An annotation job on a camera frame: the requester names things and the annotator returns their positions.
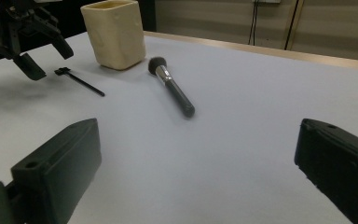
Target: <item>table surface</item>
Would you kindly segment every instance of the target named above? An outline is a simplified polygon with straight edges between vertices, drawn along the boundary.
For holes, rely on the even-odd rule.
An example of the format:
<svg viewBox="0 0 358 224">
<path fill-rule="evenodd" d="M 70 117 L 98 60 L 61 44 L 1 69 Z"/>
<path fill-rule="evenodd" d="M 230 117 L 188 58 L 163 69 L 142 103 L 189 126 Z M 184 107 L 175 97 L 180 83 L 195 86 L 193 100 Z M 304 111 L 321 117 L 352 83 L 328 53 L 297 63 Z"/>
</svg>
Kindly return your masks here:
<svg viewBox="0 0 358 224">
<path fill-rule="evenodd" d="M 5 184 L 50 137 L 97 118 L 103 163 L 69 223 L 350 223 L 294 155 L 303 118 L 358 136 L 358 69 L 149 35 L 146 58 L 115 71 L 96 63 L 86 34 L 68 41 L 68 60 L 52 46 L 29 52 L 48 73 L 37 82 L 0 61 Z M 193 118 L 148 74 L 154 56 L 167 60 Z M 63 66 L 106 96 L 54 75 Z"/>
</svg>

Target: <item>small brush head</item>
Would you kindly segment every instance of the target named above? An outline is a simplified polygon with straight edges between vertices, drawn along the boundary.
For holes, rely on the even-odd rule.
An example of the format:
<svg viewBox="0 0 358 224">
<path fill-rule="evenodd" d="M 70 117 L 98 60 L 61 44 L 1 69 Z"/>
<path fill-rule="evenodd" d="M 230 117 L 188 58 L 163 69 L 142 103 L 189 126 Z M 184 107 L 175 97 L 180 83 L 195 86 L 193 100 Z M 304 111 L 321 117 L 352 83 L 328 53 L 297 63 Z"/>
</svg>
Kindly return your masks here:
<svg viewBox="0 0 358 224">
<path fill-rule="evenodd" d="M 149 73 L 156 75 L 156 69 L 159 66 L 167 66 L 167 62 L 165 62 L 165 59 L 162 57 L 155 57 L 150 59 L 149 61 Z"/>
</svg>

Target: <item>yellow cup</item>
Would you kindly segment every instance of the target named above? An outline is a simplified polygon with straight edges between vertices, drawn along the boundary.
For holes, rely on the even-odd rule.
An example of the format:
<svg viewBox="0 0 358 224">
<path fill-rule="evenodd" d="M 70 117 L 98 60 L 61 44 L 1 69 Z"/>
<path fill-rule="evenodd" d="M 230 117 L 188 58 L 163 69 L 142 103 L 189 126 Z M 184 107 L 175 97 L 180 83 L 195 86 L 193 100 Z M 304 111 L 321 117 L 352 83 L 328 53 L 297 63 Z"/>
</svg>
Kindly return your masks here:
<svg viewBox="0 0 358 224">
<path fill-rule="evenodd" d="M 137 1 L 108 0 L 80 8 L 100 65 L 124 70 L 146 55 Z"/>
</svg>

